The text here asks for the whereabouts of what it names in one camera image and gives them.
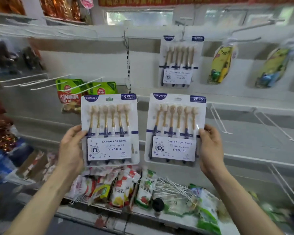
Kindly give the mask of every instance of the black cap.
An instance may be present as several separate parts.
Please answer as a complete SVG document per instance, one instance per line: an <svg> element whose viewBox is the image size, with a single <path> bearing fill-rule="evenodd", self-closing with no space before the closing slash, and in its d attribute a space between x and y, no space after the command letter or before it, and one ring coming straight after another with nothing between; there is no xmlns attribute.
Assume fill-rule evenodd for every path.
<svg viewBox="0 0 294 235"><path fill-rule="evenodd" d="M156 212L161 212L165 208L165 203L162 201L161 198L154 199L152 202L152 208Z"/></svg>

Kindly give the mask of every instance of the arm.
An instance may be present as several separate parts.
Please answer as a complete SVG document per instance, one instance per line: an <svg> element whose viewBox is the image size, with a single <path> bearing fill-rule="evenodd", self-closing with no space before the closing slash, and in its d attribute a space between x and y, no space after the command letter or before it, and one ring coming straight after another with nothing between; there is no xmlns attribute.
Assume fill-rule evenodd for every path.
<svg viewBox="0 0 294 235"><path fill-rule="evenodd" d="M60 143L59 162L53 174L12 222L4 235L43 235L63 196L84 167L80 140L86 131L81 126L68 130Z"/></svg>
<svg viewBox="0 0 294 235"><path fill-rule="evenodd" d="M205 125L200 168L220 195L241 235L283 235L246 190L231 176L223 162L223 146L218 130Z"/></svg>

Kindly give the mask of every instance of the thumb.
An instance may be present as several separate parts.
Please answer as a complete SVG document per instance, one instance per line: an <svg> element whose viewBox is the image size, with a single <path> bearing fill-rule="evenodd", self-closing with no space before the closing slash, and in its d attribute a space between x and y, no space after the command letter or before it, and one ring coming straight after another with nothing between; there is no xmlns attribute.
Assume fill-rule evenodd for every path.
<svg viewBox="0 0 294 235"><path fill-rule="evenodd" d="M210 135L208 131L205 131L203 128L199 129L199 135L202 140L202 143L206 143L209 140L211 141Z"/></svg>
<svg viewBox="0 0 294 235"><path fill-rule="evenodd" d="M82 138L84 138L84 136L87 134L87 131L84 130L84 131L79 131L71 140L71 142L73 144L78 144Z"/></svg>

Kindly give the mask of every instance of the hanging toothbrush package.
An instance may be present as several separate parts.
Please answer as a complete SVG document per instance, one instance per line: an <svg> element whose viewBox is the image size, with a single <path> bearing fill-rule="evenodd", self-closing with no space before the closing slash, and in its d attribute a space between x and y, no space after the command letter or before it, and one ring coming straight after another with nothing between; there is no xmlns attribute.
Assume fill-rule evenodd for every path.
<svg viewBox="0 0 294 235"><path fill-rule="evenodd" d="M287 39L268 55L255 82L256 87L270 88L283 77L289 61L294 59L294 44L290 42L291 39Z"/></svg>
<svg viewBox="0 0 294 235"><path fill-rule="evenodd" d="M209 84L220 84L230 71L233 60L238 56L236 39L226 39L216 50L212 60L211 71L208 77Z"/></svg>
<svg viewBox="0 0 294 235"><path fill-rule="evenodd" d="M139 163L137 100L135 94L82 97L82 141L87 166Z"/></svg>
<svg viewBox="0 0 294 235"><path fill-rule="evenodd" d="M206 101L204 96L152 93L145 161L194 166L199 129L205 125Z"/></svg>
<svg viewBox="0 0 294 235"><path fill-rule="evenodd" d="M204 39L204 36L185 39L163 36L160 46L159 86L189 87L193 76L198 75Z"/></svg>

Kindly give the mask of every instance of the hand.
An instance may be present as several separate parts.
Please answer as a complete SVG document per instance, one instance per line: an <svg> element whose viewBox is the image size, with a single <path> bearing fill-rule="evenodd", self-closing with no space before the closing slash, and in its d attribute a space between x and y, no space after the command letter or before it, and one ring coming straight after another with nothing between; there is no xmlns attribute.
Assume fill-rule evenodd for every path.
<svg viewBox="0 0 294 235"><path fill-rule="evenodd" d="M202 146L200 149L200 169L208 177L212 179L216 172L226 170L223 161L222 139L215 127L206 124L205 129L199 130Z"/></svg>
<svg viewBox="0 0 294 235"><path fill-rule="evenodd" d="M59 149L57 168L64 169L74 179L84 168L83 151L80 141L87 134L87 131L81 131L81 129L81 125L70 128L62 138Z"/></svg>

